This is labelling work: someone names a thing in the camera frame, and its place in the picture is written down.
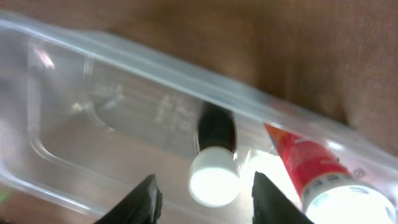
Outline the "orange tablet tube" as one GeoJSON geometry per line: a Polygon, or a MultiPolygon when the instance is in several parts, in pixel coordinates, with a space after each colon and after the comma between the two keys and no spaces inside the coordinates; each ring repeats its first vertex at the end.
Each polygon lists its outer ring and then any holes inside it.
{"type": "Polygon", "coordinates": [[[265,126],[313,223],[384,224],[397,221],[392,202],[359,180],[326,147],[269,124],[265,126]]]}

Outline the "dark brown medicine bottle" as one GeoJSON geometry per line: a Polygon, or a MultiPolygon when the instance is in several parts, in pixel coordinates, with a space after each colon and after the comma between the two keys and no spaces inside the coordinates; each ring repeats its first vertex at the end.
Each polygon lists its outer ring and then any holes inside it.
{"type": "Polygon", "coordinates": [[[193,143],[195,158],[188,178],[190,195],[202,206],[224,207],[239,194],[233,112],[205,103],[193,133],[193,143]]]}

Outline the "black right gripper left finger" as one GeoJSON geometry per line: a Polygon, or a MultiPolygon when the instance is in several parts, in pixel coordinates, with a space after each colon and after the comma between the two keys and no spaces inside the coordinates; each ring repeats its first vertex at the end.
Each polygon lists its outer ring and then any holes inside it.
{"type": "Polygon", "coordinates": [[[94,224],[157,224],[162,206],[163,194],[151,174],[94,224]]]}

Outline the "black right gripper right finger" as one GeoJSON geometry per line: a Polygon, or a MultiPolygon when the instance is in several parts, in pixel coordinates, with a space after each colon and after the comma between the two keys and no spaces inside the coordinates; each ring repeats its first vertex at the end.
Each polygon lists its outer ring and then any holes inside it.
{"type": "Polygon", "coordinates": [[[253,224],[313,224],[263,173],[252,186],[253,224]]]}

